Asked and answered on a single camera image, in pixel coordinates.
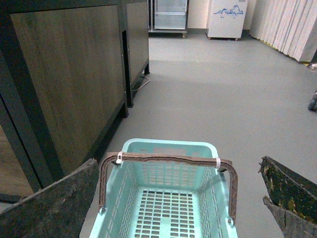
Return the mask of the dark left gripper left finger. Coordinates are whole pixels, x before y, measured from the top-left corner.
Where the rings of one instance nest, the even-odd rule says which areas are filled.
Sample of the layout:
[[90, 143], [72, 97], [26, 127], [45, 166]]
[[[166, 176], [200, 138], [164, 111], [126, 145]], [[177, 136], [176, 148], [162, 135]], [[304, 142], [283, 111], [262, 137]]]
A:
[[2, 211], [0, 236], [79, 237], [98, 179], [98, 162], [89, 159], [71, 174]]

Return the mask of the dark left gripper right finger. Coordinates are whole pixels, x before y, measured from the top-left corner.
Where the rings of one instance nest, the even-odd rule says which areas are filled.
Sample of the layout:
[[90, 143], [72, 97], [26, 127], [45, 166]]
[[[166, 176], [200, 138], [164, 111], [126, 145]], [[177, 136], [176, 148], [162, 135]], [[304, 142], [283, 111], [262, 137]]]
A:
[[269, 156], [262, 157], [262, 174], [268, 196], [264, 205], [285, 238], [317, 236], [317, 185]]

